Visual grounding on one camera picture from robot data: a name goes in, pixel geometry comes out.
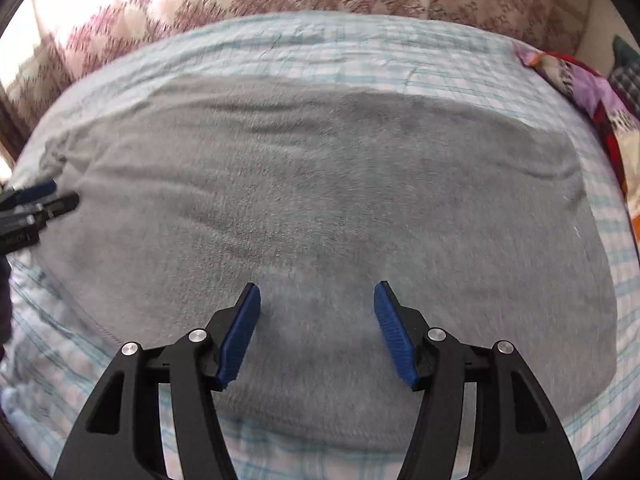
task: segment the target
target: silver screw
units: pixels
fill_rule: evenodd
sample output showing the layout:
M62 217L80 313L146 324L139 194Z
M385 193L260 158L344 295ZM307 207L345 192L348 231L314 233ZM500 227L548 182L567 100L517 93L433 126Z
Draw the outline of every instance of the silver screw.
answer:
M192 330L189 334L189 341L191 341L192 343L199 343L200 341L204 341L206 338L207 333L201 328Z
M500 341L498 343L498 350L503 354L510 354L513 352L513 345L508 341Z
M432 341L444 341L447 333L444 332L444 330L441 328L432 328L427 332L427 336L429 336L429 339L431 339Z
M133 355L138 351L138 345L135 343L126 343L122 347L122 353L124 355Z

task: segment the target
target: beige wall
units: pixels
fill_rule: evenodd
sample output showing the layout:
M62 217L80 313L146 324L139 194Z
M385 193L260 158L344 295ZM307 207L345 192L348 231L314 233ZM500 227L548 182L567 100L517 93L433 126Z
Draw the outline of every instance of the beige wall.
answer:
M591 0L587 26L575 57L601 74L609 75L613 67L611 43L616 34L640 52L611 0Z

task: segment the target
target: gray blanket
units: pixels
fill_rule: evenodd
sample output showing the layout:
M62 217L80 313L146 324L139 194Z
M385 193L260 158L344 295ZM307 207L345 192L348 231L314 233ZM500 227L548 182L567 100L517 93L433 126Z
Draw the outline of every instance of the gray blanket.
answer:
M42 172L82 202L40 261L113 342L171 343L260 285L223 413L406 448L420 395L383 343L379 280L463 342L513 341L560 416L614 373L609 266L565 134L440 100L188 77L50 144Z

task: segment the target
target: plaid bed sheet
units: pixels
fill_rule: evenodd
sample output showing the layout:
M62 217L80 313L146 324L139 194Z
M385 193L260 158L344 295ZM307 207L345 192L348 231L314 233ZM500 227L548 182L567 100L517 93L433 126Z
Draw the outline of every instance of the plaid bed sheet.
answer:
M513 53L512 40L461 25L330 12L229 20L154 44L82 80L34 133L15 179L27 180L46 139L123 110L183 73L276 75L467 102L568 134L609 258L618 304L618 367L610 386L565 431L588 477L640 404L640 266L622 194L591 125ZM110 361L60 300L28 251L10 259L14 338L0 366L0 402L36 459L53 472L83 403ZM161 395L168 471L179 478L170 401ZM222 418L241 479L395 479L402 454L338 449ZM459 450L455 478L465 475Z

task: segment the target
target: mattress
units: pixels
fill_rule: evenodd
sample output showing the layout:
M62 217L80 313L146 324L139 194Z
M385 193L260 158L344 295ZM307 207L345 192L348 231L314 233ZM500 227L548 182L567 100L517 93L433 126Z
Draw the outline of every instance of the mattress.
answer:
M47 139L70 126L126 110L185 73L275 75L367 86L490 108L574 143L618 308L618 366L604 392L563 421L587 477L614 447L640 404L640 266L622 194L588 121L535 72L521 66L513 40L462 25L325 12L268 14L200 28L146 47L80 81L36 129L14 174L32 178ZM60 300L31 253L14 266L14 338L0 365L0 404L34 457L53 472L65 439L113 349ZM168 397L162 436L170 474L180 475ZM239 478L396 478L401 453L339 449L222 418ZM455 477L465 474L459 450Z

